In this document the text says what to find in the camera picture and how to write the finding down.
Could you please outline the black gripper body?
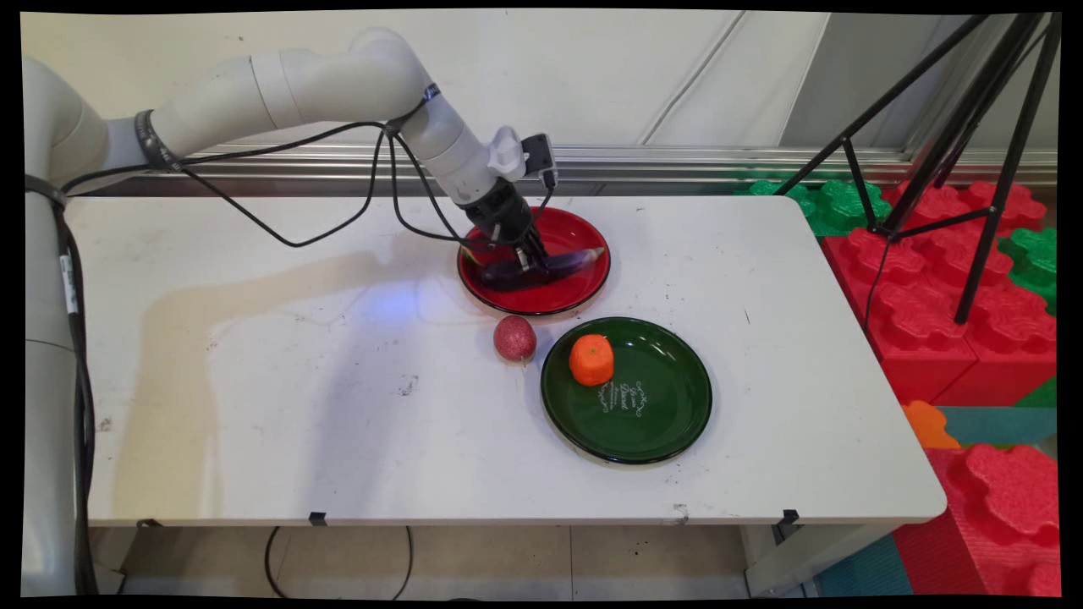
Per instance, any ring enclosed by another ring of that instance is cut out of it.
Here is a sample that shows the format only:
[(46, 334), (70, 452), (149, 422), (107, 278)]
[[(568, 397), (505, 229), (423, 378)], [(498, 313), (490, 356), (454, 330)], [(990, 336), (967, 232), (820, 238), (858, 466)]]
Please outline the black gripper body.
[(464, 213), (479, 228), (484, 239), (510, 247), (539, 246), (534, 213), (506, 178), (496, 178), (495, 184), (479, 200), (465, 204)]

